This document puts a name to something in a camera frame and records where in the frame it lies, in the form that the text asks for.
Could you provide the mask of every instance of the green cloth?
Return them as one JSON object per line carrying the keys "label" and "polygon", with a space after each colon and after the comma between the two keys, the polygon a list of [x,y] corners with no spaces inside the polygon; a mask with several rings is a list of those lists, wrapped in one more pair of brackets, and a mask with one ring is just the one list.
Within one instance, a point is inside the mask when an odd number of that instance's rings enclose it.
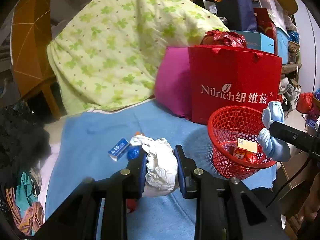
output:
{"label": "green cloth", "polygon": [[166,47],[213,29],[228,31],[190,0],[92,0],[47,47],[68,114],[149,98]]}
{"label": "green cloth", "polygon": [[38,202],[38,197],[33,194],[31,177],[23,172],[16,190],[16,205],[20,209],[22,218],[33,202]]}

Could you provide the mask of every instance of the red basket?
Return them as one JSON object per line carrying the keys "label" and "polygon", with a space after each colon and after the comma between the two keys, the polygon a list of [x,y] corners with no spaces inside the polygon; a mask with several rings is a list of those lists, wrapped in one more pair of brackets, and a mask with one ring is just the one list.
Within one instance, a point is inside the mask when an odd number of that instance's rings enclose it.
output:
{"label": "red basket", "polygon": [[208,133],[213,143],[212,162],[216,170],[226,179],[246,179],[258,170],[276,164],[267,158],[259,147],[256,163],[247,163],[229,152],[233,152],[238,138],[257,141],[264,125],[262,113],[245,106],[226,106],[216,110],[208,121]]}

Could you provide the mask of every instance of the light blue glove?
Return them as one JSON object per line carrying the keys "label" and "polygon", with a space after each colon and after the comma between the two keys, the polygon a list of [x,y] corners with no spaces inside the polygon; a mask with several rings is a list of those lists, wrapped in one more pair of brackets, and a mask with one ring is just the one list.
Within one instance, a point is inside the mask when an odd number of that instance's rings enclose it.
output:
{"label": "light blue glove", "polygon": [[262,145],[263,152],[274,161],[289,161],[291,157],[289,145],[280,139],[270,136],[268,130],[273,122],[284,123],[284,112],[280,102],[269,102],[268,107],[262,112],[262,122],[266,128],[260,131],[257,141]]}

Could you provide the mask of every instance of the wicker basket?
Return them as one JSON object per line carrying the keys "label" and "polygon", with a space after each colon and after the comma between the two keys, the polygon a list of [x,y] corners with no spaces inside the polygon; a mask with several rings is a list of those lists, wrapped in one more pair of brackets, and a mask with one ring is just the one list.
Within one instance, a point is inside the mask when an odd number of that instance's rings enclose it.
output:
{"label": "wicker basket", "polygon": [[299,52],[299,51],[300,51],[300,45],[293,41],[289,41],[289,52]]}

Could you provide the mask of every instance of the dark blue bag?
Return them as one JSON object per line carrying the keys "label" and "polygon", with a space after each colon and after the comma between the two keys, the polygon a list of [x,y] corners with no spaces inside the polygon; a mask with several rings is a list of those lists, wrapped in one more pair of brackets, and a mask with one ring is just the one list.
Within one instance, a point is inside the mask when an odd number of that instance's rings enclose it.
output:
{"label": "dark blue bag", "polygon": [[257,31],[251,0],[215,0],[218,17],[228,20],[227,27],[235,31]]}

